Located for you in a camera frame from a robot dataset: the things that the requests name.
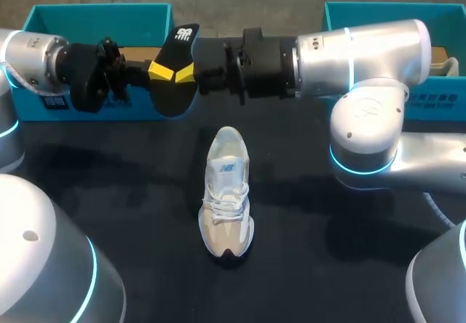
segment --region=small hole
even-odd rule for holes
[[[25,231],[23,233],[23,238],[28,242],[35,242],[39,240],[39,236],[34,231]]]

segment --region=white sneaker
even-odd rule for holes
[[[253,240],[248,177],[245,142],[235,128],[221,128],[208,153],[204,204],[198,217],[205,246],[218,258],[240,257]]]

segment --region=shoe tongue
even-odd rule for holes
[[[213,159],[207,165],[208,181],[212,192],[223,197],[231,195],[234,189],[240,190],[244,177],[244,159],[239,157]]]

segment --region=label on box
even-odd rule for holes
[[[64,96],[41,96],[47,110],[68,110],[68,103]]]
[[[410,94],[407,108],[453,108],[455,102],[458,100],[458,94]]]

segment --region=shoe logo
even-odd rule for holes
[[[188,41],[189,37],[191,36],[192,29],[191,28],[180,28],[176,32],[175,39],[178,39],[180,41]]]
[[[220,172],[228,173],[234,172],[234,164],[224,164],[220,168]]]

